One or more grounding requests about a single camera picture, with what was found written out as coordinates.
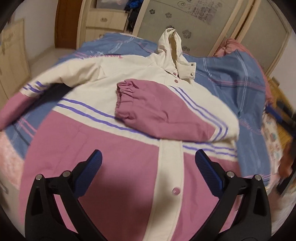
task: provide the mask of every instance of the jacket sleeve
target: jacket sleeve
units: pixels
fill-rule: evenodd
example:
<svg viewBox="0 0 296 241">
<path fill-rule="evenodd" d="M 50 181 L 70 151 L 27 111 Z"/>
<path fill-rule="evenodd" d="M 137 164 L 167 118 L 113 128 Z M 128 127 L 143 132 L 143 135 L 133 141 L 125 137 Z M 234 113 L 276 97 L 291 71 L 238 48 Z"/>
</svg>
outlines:
<svg viewBox="0 0 296 241">
<path fill-rule="evenodd" d="M 15 121 L 52 84 L 75 87 L 105 77 L 102 61 L 103 58 L 72 59 L 31 80 L 0 111 L 0 131 Z"/>
</svg>

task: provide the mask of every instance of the blue gripper pad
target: blue gripper pad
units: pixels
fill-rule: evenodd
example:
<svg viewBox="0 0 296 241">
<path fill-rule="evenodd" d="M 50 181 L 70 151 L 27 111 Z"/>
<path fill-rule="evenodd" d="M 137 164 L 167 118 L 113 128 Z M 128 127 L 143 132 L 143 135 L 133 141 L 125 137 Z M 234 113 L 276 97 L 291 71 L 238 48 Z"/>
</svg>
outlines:
<svg viewBox="0 0 296 241">
<path fill-rule="evenodd" d="M 203 150 L 198 150 L 195 153 L 195 163 L 200 173 L 202 174 L 202 177 L 207 183 L 209 189 L 211 190 L 211 193 L 214 196 L 221 198 L 224 192 L 224 183 L 219 174 L 215 171 L 215 168 L 213 166 L 214 164 L 219 164 L 212 162 Z"/>
<path fill-rule="evenodd" d="M 81 174 L 76 178 L 74 197 L 78 198 L 84 196 L 89 185 L 94 179 L 96 173 L 102 165 L 103 156 L 102 153 L 97 150 L 88 159 L 86 167 L 83 169 Z"/>
</svg>

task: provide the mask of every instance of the bed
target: bed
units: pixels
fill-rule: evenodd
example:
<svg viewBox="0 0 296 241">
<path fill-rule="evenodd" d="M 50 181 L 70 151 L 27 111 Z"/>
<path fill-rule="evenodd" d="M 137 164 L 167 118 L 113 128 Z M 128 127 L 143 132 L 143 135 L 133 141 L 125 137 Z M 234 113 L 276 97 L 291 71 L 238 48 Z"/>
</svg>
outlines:
<svg viewBox="0 0 296 241">
<path fill-rule="evenodd" d="M 274 146 L 279 145 L 276 125 L 263 113 L 266 101 L 270 101 L 272 97 L 260 66 L 246 49 L 240 47 L 238 44 L 232 48 L 226 43 L 217 51 L 219 57 L 195 58 L 186 54 L 184 57 L 187 61 L 197 64 L 195 82 L 221 99 L 239 119 L 240 136 L 235 154 L 239 170 L 236 170 L 236 173 L 243 177 L 260 174 L 267 192 L 272 194 L 278 180 L 276 173 L 282 151 L 281 148 L 272 150 Z M 155 43 L 147 40 L 108 33 L 101 39 L 85 43 L 73 54 L 61 58 L 57 65 L 73 58 L 130 54 L 147 57 L 156 48 Z M 15 189 L 20 189 L 26 153 L 40 124 L 69 91 L 71 88 L 64 84 L 51 86 L 20 118 L 0 134 L 0 169 Z M 270 131 L 275 140 L 267 144 L 270 141 L 270 135 L 267 133 Z M 275 232 L 280 224 L 277 218 L 274 218 L 273 222 Z"/>
</svg>

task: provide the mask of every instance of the button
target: button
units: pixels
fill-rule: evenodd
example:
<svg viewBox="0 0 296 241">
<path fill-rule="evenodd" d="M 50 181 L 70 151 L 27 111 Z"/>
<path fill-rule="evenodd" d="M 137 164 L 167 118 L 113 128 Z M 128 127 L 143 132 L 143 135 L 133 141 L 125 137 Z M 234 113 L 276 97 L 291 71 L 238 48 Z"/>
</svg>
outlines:
<svg viewBox="0 0 296 241">
<path fill-rule="evenodd" d="M 177 196 L 177 195 L 180 194 L 180 192 L 181 192 L 180 188 L 174 188 L 173 191 L 172 191 L 172 194 Z"/>
</svg>

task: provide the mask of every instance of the brown wooden door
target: brown wooden door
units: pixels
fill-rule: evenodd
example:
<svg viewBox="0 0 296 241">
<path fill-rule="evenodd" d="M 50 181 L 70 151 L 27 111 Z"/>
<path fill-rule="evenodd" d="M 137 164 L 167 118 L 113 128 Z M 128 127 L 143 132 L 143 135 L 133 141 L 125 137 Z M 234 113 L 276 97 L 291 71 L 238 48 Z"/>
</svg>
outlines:
<svg viewBox="0 0 296 241">
<path fill-rule="evenodd" d="M 76 49 L 82 0 L 59 0 L 55 22 L 55 47 Z"/>
</svg>

